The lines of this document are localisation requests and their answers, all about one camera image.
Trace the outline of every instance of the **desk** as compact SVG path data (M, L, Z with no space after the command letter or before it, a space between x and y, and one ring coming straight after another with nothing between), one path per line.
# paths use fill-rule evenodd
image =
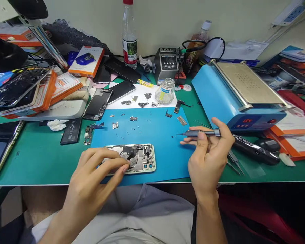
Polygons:
M152 74L149 74L148 76L151 80L154 80ZM191 79L187 79L186 83L191 84ZM197 104L198 97L194 89L191 92L183 90L178 91L176 92L176 96L178 99L185 101L188 105L193 104L192 108L183 106L191 126L200 125L195 122L195 120L208 125L208 118L202 106ZM0 123L9 121L11 120L0 117ZM0 173L0 186L69 184L80 154L82 151L90 148L90 146L85 146L83 141L85 128L91 123L93 123L93 121L82 121L78 143L60 146L62 131L52 132L47 126L40 127L38 122L28 122ZM253 137L246 138L252 142L256 140L256 138ZM296 162L296 167L287 167L282 162L276 166L268 166L266 164L259 164L235 150L233 150L233 152L243 165L260 165L266 175L257 178L251 178L247 174L246 176L239 176L227 166L220 178L220 182L305 181L305 160ZM190 182L190 178L176 179L167 182L185 183Z

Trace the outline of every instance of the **glass jar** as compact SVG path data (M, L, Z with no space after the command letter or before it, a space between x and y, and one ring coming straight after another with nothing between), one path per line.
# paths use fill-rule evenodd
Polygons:
M174 80L166 78L155 92L155 99L161 104L170 104L174 99Z

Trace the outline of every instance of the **blue silicone mat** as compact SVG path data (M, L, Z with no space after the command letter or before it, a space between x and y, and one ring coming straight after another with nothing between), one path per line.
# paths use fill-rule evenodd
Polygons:
M173 115L172 118L165 116L166 110ZM156 170L125 175L120 186L189 177L187 164L194 148L180 145L184 136L176 135L189 130L189 125L182 126L177 119L182 116L187 121L183 108L180 108L178 114L173 113L173 110L174 108L110 109L97 122L104 122L104 127L94 131L91 147L142 143L154 146ZM138 117L138 120L130 121L131 116ZM118 122L119 128L112 129L112 122Z

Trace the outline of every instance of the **white wall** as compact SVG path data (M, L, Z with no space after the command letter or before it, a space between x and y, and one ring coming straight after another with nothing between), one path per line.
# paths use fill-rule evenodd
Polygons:
M48 23L60 18L106 43L122 54L122 0L44 0ZM134 0L138 52L154 54L158 47L181 46L198 31L204 20L212 21L211 36L226 41L265 41L273 34L270 23L290 0ZM305 22L284 35L259 57L267 61L286 46L305 48Z

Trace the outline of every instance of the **blue lcd separator machine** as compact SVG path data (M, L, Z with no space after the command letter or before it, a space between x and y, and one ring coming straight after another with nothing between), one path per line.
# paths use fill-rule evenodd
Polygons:
M201 67L192 84L210 122L217 117L232 132L263 131L283 119L293 106L245 63L216 63L212 59Z

